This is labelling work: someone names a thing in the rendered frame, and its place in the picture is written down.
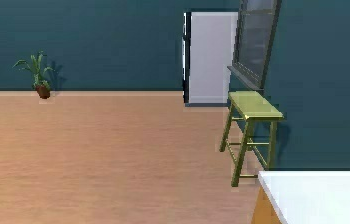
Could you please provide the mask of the white fridge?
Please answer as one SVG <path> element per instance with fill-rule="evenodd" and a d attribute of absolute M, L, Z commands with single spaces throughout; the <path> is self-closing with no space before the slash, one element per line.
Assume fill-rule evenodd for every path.
<path fill-rule="evenodd" d="M 183 15 L 182 73 L 186 106 L 225 106 L 228 100 L 237 12 Z"/>

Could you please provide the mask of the green wooden stool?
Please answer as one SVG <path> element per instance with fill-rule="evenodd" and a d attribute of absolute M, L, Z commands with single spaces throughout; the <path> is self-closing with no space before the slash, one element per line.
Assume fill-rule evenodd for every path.
<path fill-rule="evenodd" d="M 243 163 L 247 151 L 252 151 L 268 171 L 274 167 L 276 137 L 278 123 L 284 115 L 257 91 L 235 91 L 228 93 L 229 112 L 222 134 L 219 151 L 228 150 L 234 164 L 231 186 L 237 187 L 241 178 L 257 178 L 257 174 L 242 174 Z M 229 133 L 233 121 L 244 121 L 240 142 L 230 142 Z M 255 142 L 257 123 L 269 122 L 269 141 Z"/>

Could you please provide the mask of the grey framed window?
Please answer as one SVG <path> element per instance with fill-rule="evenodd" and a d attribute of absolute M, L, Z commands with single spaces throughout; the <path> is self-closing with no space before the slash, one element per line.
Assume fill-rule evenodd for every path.
<path fill-rule="evenodd" d="M 282 0 L 240 0 L 232 64 L 249 89 L 263 91 Z"/>

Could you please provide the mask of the green house plant brown pot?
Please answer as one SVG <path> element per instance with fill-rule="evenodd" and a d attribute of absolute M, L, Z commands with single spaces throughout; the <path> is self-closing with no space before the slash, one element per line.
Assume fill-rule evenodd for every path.
<path fill-rule="evenodd" d="M 36 55 L 30 56 L 30 62 L 25 59 L 19 59 L 13 67 L 18 67 L 20 70 L 29 71 L 33 76 L 32 88 L 38 93 L 41 99 L 48 99 L 51 97 L 51 86 L 49 81 L 45 78 L 45 74 L 54 69 L 48 65 L 42 66 L 42 60 L 45 57 L 43 51 L 38 51 Z"/>

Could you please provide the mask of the white topped wooden counter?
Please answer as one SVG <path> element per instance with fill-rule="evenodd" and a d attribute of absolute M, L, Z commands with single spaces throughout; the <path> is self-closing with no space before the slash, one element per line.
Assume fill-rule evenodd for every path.
<path fill-rule="evenodd" d="M 261 171 L 251 224 L 350 224 L 350 171 Z"/>

